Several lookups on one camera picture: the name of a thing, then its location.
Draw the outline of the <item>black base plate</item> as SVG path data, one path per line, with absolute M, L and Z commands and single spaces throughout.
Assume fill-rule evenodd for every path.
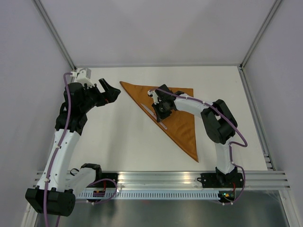
M 218 176 L 216 173 L 202 173 L 197 181 L 203 188 L 242 188 L 244 179 L 242 173 L 236 173 L 233 176 Z
M 97 188 L 115 188 L 114 182 L 118 181 L 118 173 L 101 173 L 96 177 L 97 180 L 106 179 L 105 181 L 94 184 Z

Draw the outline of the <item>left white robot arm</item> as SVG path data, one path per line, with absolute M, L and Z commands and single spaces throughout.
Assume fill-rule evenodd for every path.
M 89 87 L 79 82 L 72 82 L 65 88 L 45 170 L 35 188 L 28 188 L 25 194 L 37 213 L 67 217 L 86 187 L 99 187 L 103 183 L 101 166 L 92 163 L 83 164 L 75 176 L 66 179 L 72 154 L 88 120 L 88 111 L 115 102 L 121 93 L 104 79 L 99 82 L 104 92 L 100 92 L 97 85 Z

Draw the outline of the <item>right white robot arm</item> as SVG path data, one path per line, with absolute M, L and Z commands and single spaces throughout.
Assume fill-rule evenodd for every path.
M 182 91 L 174 93 L 165 84 L 149 90 L 147 94 L 153 99 L 152 107 L 157 122 L 168 118 L 172 111 L 183 111 L 201 118 L 206 134 L 216 149 L 217 164 L 213 183 L 222 188 L 243 186 L 243 176 L 231 161 L 229 147 L 238 125 L 223 100 L 208 104 Z

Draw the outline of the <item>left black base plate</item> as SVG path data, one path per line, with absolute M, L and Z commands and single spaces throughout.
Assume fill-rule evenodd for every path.
M 118 181 L 118 173 L 101 173 L 96 177 L 97 180 L 106 179 L 105 181 L 94 184 L 97 188 L 115 188 L 114 182 Z

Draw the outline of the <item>right aluminium frame post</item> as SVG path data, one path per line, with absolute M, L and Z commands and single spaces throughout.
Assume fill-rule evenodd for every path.
M 273 5 L 271 6 L 269 12 L 267 13 L 261 27 L 259 28 L 258 32 L 256 33 L 248 51 L 246 52 L 243 60 L 239 64 L 239 69 L 243 70 L 245 66 L 248 64 L 248 61 L 252 57 L 255 49 L 257 48 L 259 42 L 261 41 L 262 37 L 264 36 L 265 32 L 269 28 L 271 22 L 273 21 L 276 13 L 279 11 L 281 5 L 283 4 L 283 0 L 275 0 Z

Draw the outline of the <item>brown cloth napkin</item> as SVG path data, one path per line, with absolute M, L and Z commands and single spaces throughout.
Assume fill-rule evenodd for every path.
M 154 86 L 135 85 L 127 82 L 120 82 L 125 92 L 133 101 L 147 114 L 147 116 L 180 147 L 187 155 L 196 162 L 199 161 L 196 148 L 195 117 L 184 111 L 173 111 L 172 114 L 161 121 L 168 129 L 165 130 L 156 120 L 141 106 L 146 105 L 155 114 L 152 108 L 153 99 L 148 97 L 147 91 Z

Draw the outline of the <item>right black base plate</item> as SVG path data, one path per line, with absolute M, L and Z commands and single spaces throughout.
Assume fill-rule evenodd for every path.
M 233 176 L 218 176 L 216 173 L 202 173 L 197 181 L 203 188 L 242 188 L 244 179 L 242 173 L 236 173 Z

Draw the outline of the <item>aluminium mounting rail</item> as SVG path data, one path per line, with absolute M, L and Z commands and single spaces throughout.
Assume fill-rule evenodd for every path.
M 117 185 L 123 190 L 205 190 L 208 180 L 197 180 L 199 171 L 118 171 Z M 289 190 L 283 171 L 246 171 L 246 190 Z

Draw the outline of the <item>left aluminium frame post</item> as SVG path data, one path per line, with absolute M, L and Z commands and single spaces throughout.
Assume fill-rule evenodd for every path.
M 52 38 L 54 39 L 56 45 L 58 46 L 63 58 L 67 61 L 69 67 L 72 70 L 75 70 L 76 66 L 75 66 L 71 56 L 69 55 L 63 41 L 62 41 L 57 29 L 55 28 L 47 10 L 45 9 L 42 1 L 41 0 L 32 0 L 32 3 L 35 6 L 36 10 L 38 11 L 41 19 L 45 23 L 47 29 L 49 30 Z

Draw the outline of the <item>aluminium frame post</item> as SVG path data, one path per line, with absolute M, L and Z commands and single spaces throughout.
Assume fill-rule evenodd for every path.
M 62 41 L 57 29 L 55 28 L 47 10 L 45 9 L 42 1 L 41 0 L 32 0 L 32 3 L 35 6 L 36 10 L 38 11 L 41 19 L 45 23 L 47 29 L 49 30 L 52 38 L 54 39 L 56 45 L 58 46 L 63 58 L 67 61 L 69 67 L 72 70 L 75 70 L 76 66 L 75 66 L 71 56 L 69 55 L 63 41 Z
M 275 0 L 273 5 L 271 6 L 269 12 L 267 13 L 261 27 L 259 28 L 258 32 L 256 33 L 248 51 L 246 52 L 243 60 L 239 64 L 239 69 L 243 70 L 245 66 L 248 64 L 248 61 L 252 57 L 255 49 L 257 48 L 259 42 L 261 41 L 262 37 L 264 36 L 265 32 L 269 28 L 271 22 L 273 21 L 276 13 L 279 11 L 281 5 L 283 4 L 283 0 Z

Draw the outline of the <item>knife with pink handle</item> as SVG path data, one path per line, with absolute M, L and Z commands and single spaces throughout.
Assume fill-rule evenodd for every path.
M 155 119 L 157 120 L 156 115 L 152 112 L 152 110 L 150 110 L 146 105 L 141 104 L 141 106 Z M 168 128 L 162 123 L 162 122 L 157 122 L 159 125 L 161 125 L 165 130 L 167 130 Z

